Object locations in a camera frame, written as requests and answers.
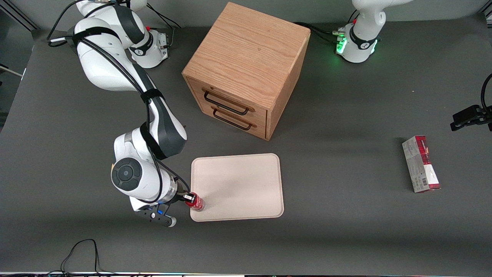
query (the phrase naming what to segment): wooden box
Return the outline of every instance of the wooden box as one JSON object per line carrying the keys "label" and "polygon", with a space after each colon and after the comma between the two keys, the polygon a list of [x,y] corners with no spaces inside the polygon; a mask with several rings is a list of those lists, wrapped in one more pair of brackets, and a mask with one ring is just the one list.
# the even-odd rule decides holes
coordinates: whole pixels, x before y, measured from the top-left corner
{"label": "wooden box", "polygon": [[228,3],[183,70],[202,112],[270,140],[299,79],[310,31]]}

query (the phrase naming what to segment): black metal handle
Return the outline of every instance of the black metal handle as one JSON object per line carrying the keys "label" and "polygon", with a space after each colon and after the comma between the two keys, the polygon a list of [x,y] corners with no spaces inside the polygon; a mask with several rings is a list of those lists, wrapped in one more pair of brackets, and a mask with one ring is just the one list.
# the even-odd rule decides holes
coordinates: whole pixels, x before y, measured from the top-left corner
{"label": "black metal handle", "polygon": [[243,126],[238,125],[238,124],[236,124],[236,123],[234,123],[234,122],[232,122],[232,121],[230,121],[230,120],[227,120],[227,119],[225,119],[225,118],[223,118],[223,117],[220,117],[220,116],[216,115],[216,113],[217,113],[217,109],[214,109],[214,117],[215,117],[216,119],[221,120],[221,121],[223,121],[223,122],[225,122],[225,123],[229,123],[230,125],[232,125],[232,126],[234,126],[234,127],[237,127],[237,128],[239,128],[239,129],[241,129],[241,130],[243,130],[243,131],[248,131],[249,129],[251,129],[251,126],[253,126],[253,124],[251,124],[251,123],[250,123],[250,124],[248,125],[248,127],[243,127]]}
{"label": "black metal handle", "polygon": [[205,91],[205,94],[203,95],[203,97],[205,98],[205,100],[207,100],[207,102],[210,102],[210,103],[212,103],[212,104],[216,104],[217,106],[219,106],[219,107],[221,107],[221,108],[224,108],[224,109],[226,109],[226,110],[228,110],[228,111],[231,111],[231,112],[233,112],[233,113],[235,113],[235,114],[238,114],[238,115],[245,115],[245,114],[247,114],[247,112],[249,111],[249,108],[246,108],[243,112],[240,112],[240,111],[235,110],[235,109],[233,109],[233,108],[229,108],[228,106],[225,106],[224,104],[221,104],[221,103],[219,103],[219,102],[217,102],[217,101],[214,101],[214,100],[212,100],[212,99],[210,99],[210,98],[207,98],[208,94],[210,94],[210,93],[209,93],[208,91]]}

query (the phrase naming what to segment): black cable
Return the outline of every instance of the black cable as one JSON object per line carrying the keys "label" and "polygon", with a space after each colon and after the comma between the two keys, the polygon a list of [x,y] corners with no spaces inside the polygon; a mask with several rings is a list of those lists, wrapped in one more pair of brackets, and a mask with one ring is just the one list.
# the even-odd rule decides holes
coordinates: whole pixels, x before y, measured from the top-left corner
{"label": "black cable", "polygon": [[324,31],[316,26],[313,26],[311,24],[308,24],[308,23],[304,23],[304,22],[294,22],[294,24],[297,24],[297,25],[300,25],[300,26],[303,26],[303,27],[306,27],[306,28],[309,28],[311,30],[311,32],[315,35],[317,35],[318,37],[320,37],[322,40],[324,41],[327,41],[329,43],[334,43],[333,41],[325,38],[324,36],[322,36],[322,34],[326,34],[326,35],[331,35],[331,32],[328,32],[328,31]]}
{"label": "black cable", "polygon": [[157,16],[158,16],[160,19],[162,19],[162,20],[164,21],[164,23],[166,23],[166,25],[167,25],[170,29],[174,29],[174,27],[173,27],[173,26],[171,26],[171,24],[169,24],[169,22],[167,22],[167,20],[166,20],[164,17],[162,17],[162,16],[161,16],[161,14],[160,14],[159,12],[157,12],[157,11],[156,11],[156,10],[154,10],[153,8],[150,8],[149,4],[147,4],[147,7],[148,7],[149,9],[151,9],[152,11],[154,11],[154,12],[157,14]]}
{"label": "black cable", "polygon": [[312,25],[312,24],[309,24],[309,23],[304,23],[304,22],[294,22],[294,24],[297,24],[297,25],[300,25],[300,26],[303,26],[303,27],[309,28],[309,29],[311,29],[311,30],[316,30],[316,31],[321,32],[321,33],[324,33],[324,34],[329,34],[329,35],[331,35],[331,34],[332,34],[332,32],[330,32],[330,31],[325,31],[325,30],[320,29],[320,28],[318,28],[318,27],[316,27],[316,26],[314,26],[314,25]]}
{"label": "black cable", "polygon": [[104,269],[101,268],[101,264],[100,264],[100,261],[99,261],[99,251],[97,250],[97,244],[95,242],[95,240],[93,239],[85,239],[85,240],[81,240],[79,242],[77,242],[73,247],[72,249],[70,250],[70,253],[68,254],[68,256],[61,262],[60,264],[60,272],[62,272],[62,274],[67,274],[68,272],[65,270],[65,264],[66,262],[70,259],[70,257],[72,256],[73,254],[73,251],[75,250],[75,248],[77,247],[77,245],[79,245],[80,243],[82,242],[87,242],[87,241],[91,241],[93,244],[94,244],[94,254],[95,254],[95,257],[94,257],[94,271],[98,274],[100,274],[101,276],[107,276],[105,274],[102,274],[101,272],[98,271],[98,268],[101,270],[101,271],[105,271]]}
{"label": "black cable", "polygon": [[191,192],[191,189],[189,188],[188,186],[188,183],[186,183],[186,181],[181,178],[181,176],[177,175],[176,172],[174,172],[172,169],[170,169],[167,165],[165,165],[162,161],[157,161],[162,167],[164,167],[167,171],[169,171],[172,175],[176,176],[182,183],[183,185],[185,185],[188,193]]}
{"label": "black cable", "polygon": [[[144,91],[142,90],[142,88],[140,87],[140,85],[137,83],[137,81],[135,80],[135,78],[133,78],[133,76],[123,67],[123,65],[121,65],[120,62],[118,62],[118,60],[116,60],[111,54],[109,54],[104,49],[102,49],[101,47],[99,47],[99,45],[93,43],[92,41],[90,41],[90,40],[88,40],[86,38],[82,38],[81,39],[81,42],[84,43],[84,44],[86,44],[90,48],[94,49],[97,53],[99,53],[101,56],[103,56],[104,58],[106,58],[106,60],[108,60],[116,69],[118,69],[121,72],[121,74],[123,74],[123,76],[125,76],[128,79],[128,81],[135,87],[135,89],[140,94],[144,94]],[[149,109],[149,103],[145,103],[145,104],[146,104],[146,109],[147,109],[146,125],[147,125],[147,129],[150,131],[150,109]],[[159,193],[157,194],[156,199],[153,200],[153,201],[147,201],[147,200],[143,200],[143,199],[139,199],[139,200],[142,201],[142,202],[144,202],[144,203],[151,204],[151,203],[157,202],[159,200],[159,198],[160,198],[160,195],[162,194],[162,175],[160,173],[159,165],[157,164],[157,159],[155,158],[154,153],[152,152],[152,150],[150,150],[150,148],[149,148],[148,145],[147,145],[147,149],[149,150],[149,152],[151,154],[152,160],[153,160],[154,165],[155,165],[155,169],[157,170],[157,174],[159,175]]]}
{"label": "black cable", "polygon": [[123,65],[120,64],[120,62],[118,62],[118,60],[116,60],[111,54],[109,54],[104,49],[102,49],[99,45],[93,43],[92,41],[88,40],[85,37],[82,38],[80,41],[82,43],[84,43],[85,45],[89,46],[90,48],[92,48],[93,50],[95,50],[97,53],[99,53],[101,56],[103,56],[106,60],[108,60],[114,67],[116,67],[116,69],[118,71],[120,71],[121,74],[123,74],[123,76],[125,76],[128,79],[128,81],[132,84],[133,87],[135,87],[135,89],[140,94],[144,93],[143,89],[140,87],[140,85],[135,80],[135,78],[133,78],[133,76],[123,67]]}
{"label": "black cable", "polygon": [[485,79],[484,84],[482,85],[482,93],[480,94],[480,102],[482,102],[482,109],[485,110],[485,112],[489,115],[492,116],[492,112],[489,111],[489,108],[487,107],[487,104],[485,104],[485,90],[487,89],[487,85],[489,81],[492,79],[492,74],[490,74],[487,79]]}
{"label": "black cable", "polygon": [[67,42],[64,41],[62,43],[59,43],[59,44],[51,44],[50,40],[51,40],[51,35],[53,34],[53,32],[55,31],[55,28],[57,27],[58,23],[60,22],[60,19],[62,19],[63,15],[65,14],[65,12],[70,8],[72,7],[73,5],[77,4],[78,2],[82,2],[82,1],[85,1],[85,0],[75,0],[73,1],[72,3],[68,4],[67,7],[65,7],[65,9],[63,9],[63,11],[61,12],[61,14],[58,16],[58,19],[55,21],[55,24],[53,25],[53,27],[51,28],[51,31],[49,32],[48,36],[46,37],[46,41],[48,42],[48,45],[50,47],[58,47],[58,46],[62,46],[64,44],[66,44]]}
{"label": "black cable", "polygon": [[357,10],[354,10],[354,12],[350,15],[350,17],[348,18],[348,21],[347,23],[350,23],[350,20],[352,19],[352,16],[354,16],[354,14],[357,12]]}
{"label": "black cable", "polygon": [[149,9],[153,10],[153,11],[154,11],[157,15],[162,16],[162,17],[164,17],[165,19],[167,19],[167,20],[171,21],[172,23],[174,23],[176,26],[178,26],[178,28],[181,28],[181,26],[180,26],[178,23],[176,23],[176,21],[174,21],[174,20],[170,19],[169,17],[167,17],[167,16],[165,16],[165,15],[161,14],[160,12],[156,11],[156,10],[154,9],[154,7],[152,7],[152,5],[150,5],[149,3],[147,3],[147,7],[149,7]]}

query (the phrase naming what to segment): cardboard box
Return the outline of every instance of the cardboard box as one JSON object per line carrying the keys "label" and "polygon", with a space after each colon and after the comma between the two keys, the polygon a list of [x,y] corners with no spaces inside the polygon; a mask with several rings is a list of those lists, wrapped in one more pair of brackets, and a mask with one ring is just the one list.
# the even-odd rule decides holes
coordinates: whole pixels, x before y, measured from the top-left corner
{"label": "cardboard box", "polygon": [[439,181],[429,159],[426,136],[415,136],[403,144],[408,171],[416,193],[440,189]]}

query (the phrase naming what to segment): gray tabletop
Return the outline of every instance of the gray tabletop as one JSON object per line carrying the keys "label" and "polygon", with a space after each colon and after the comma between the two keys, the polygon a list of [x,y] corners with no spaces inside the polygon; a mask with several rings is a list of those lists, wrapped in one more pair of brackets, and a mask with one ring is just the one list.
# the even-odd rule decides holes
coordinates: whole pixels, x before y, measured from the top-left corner
{"label": "gray tabletop", "polygon": [[[38,40],[0,135],[0,271],[56,269],[94,238],[120,272],[490,276],[492,134],[449,127],[479,103],[486,30],[481,16],[390,22],[357,65],[313,36],[270,142],[201,113],[181,71],[207,29],[177,30],[170,59],[148,70],[187,126],[165,162],[189,180],[197,157],[275,153],[285,212],[196,223],[175,205],[173,228],[136,217],[109,178],[113,140],[145,120],[138,94],[96,88],[69,47]],[[428,137],[439,191],[412,191],[401,141],[414,135]],[[92,259],[83,245],[67,269]]]}

